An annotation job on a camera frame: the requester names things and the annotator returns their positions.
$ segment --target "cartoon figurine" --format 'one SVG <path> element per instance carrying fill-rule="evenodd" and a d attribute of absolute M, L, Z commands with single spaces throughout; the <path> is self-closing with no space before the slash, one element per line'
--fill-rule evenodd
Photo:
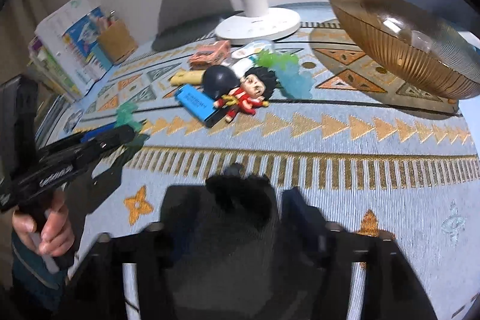
<path fill-rule="evenodd" d="M 231 122 L 239 110 L 255 115 L 254 107 L 268 106 L 266 100 L 272 96 L 276 85 L 274 71 L 269 71 L 267 67 L 250 68 L 240 79 L 240 87 L 234 88 L 228 95 L 222 95 L 222 98 L 214 102 L 214 107 L 230 107 L 225 116 L 227 122 Z"/>

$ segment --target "small box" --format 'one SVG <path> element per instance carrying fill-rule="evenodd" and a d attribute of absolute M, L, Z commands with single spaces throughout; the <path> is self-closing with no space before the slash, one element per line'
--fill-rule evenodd
<path fill-rule="evenodd" d="M 115 21 L 102 32 L 97 37 L 97 43 L 115 65 L 122 63 L 138 48 L 138 44 L 130 35 L 125 22 L 121 20 Z"/>
<path fill-rule="evenodd" d="M 190 59 L 191 69 L 207 69 L 217 65 L 230 56 L 230 41 L 217 41 L 213 44 L 202 45 Z"/>

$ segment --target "black hair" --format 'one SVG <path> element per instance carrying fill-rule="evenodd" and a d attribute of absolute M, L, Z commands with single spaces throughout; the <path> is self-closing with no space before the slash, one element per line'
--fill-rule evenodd
<path fill-rule="evenodd" d="M 275 71 L 269 71 L 267 67 L 252 67 L 245 72 L 245 77 L 248 75 L 255 75 L 262 81 L 265 85 L 265 91 L 262 96 L 268 100 L 277 86 L 277 75 L 275 75 Z"/>

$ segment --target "blue lighter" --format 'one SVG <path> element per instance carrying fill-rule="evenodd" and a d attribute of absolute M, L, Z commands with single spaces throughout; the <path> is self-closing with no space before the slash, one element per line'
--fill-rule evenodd
<path fill-rule="evenodd" d="M 228 108 L 215 109 L 213 99 L 189 84 L 183 85 L 175 92 L 175 99 L 202 121 L 207 128 L 211 128 L 225 117 L 228 110 Z"/>

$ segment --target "black ball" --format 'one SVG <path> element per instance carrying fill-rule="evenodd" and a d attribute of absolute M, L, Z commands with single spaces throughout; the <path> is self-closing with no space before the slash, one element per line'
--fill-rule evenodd
<path fill-rule="evenodd" d="M 224 65 L 212 65 L 203 73 L 203 93 L 217 100 L 240 85 L 240 80 L 230 68 Z"/>

